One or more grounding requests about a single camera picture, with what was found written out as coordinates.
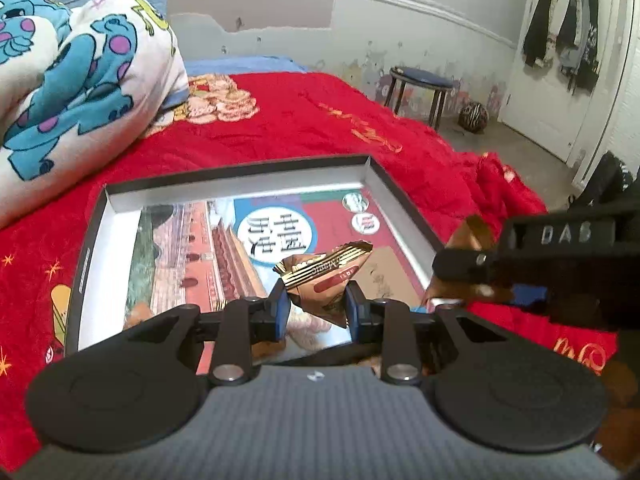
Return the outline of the dark clothes on door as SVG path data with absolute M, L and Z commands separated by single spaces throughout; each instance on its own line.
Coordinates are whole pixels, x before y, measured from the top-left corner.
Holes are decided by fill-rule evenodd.
M 599 79 L 600 0 L 537 0 L 523 61 L 546 70 L 559 63 L 567 89 L 590 94 Z

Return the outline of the white blue monster quilt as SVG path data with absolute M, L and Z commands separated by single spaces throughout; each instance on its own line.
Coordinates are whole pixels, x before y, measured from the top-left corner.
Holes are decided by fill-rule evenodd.
M 1 0 L 1 223 L 122 154 L 188 94 L 176 35 L 148 0 Z

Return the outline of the colourful history textbook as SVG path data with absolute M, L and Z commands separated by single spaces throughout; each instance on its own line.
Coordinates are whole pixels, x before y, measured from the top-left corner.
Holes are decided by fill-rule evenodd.
M 364 294 L 418 306 L 420 273 L 362 185 L 147 206 L 134 239 L 125 324 L 179 304 L 210 312 L 241 297 L 266 296 L 280 278 L 272 268 L 284 258 L 356 240 L 373 245 L 352 278 Z

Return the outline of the black shallow cardboard box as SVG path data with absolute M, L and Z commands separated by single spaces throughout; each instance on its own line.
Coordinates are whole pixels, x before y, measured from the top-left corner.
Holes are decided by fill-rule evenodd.
M 426 289 L 444 245 L 407 194 L 371 156 L 274 160 L 109 184 L 96 200 L 67 309 L 65 352 L 114 336 L 125 321 L 134 239 L 144 208 L 220 203 L 267 282 L 293 252 L 318 252 L 331 240 L 372 240 L 387 231 L 416 290 Z

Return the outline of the black bag by door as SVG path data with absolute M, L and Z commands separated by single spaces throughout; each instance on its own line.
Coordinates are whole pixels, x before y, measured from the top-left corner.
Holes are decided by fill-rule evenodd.
M 579 196 L 568 198 L 568 208 L 582 208 L 618 200 L 638 200 L 639 176 L 611 151 L 605 152 Z

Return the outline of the brown snack packet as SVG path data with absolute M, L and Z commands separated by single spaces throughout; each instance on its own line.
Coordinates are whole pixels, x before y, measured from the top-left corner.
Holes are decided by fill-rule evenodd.
M 450 236 L 444 249 L 436 255 L 433 276 L 422 296 L 424 307 L 434 307 L 437 300 L 459 304 L 510 304 L 514 292 L 507 287 L 484 282 L 483 260 L 495 248 L 496 241 L 488 224 L 477 214 L 464 219 Z
M 292 255 L 272 270 L 296 307 L 341 327 L 346 326 L 343 295 L 347 283 L 367 262 L 373 245 L 356 240 L 322 254 Z

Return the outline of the striped ball on floor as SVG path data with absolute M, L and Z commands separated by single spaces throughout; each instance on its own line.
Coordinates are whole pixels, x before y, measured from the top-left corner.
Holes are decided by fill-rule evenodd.
M 458 125 L 470 133 L 481 133 L 489 122 L 489 113 L 480 102 L 469 102 L 460 110 Z

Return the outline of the white door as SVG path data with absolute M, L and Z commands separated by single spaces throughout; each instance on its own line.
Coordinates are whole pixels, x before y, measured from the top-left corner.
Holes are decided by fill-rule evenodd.
M 526 0 L 499 119 L 571 165 L 599 146 L 634 0 Z

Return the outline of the red plush blanket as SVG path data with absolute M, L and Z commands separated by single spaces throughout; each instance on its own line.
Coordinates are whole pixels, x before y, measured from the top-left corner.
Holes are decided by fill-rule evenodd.
M 73 281 L 80 248 L 105 185 L 271 159 L 368 154 L 448 238 L 472 214 L 494 233 L 544 203 L 491 152 L 454 150 L 426 125 L 394 115 L 336 77 L 312 73 L 240 75 L 252 98 L 230 119 L 180 117 L 137 140 L 109 165 L 1 232 L 1 463 L 13 470 L 38 451 L 24 395 L 62 350 L 53 329 L 53 293 Z

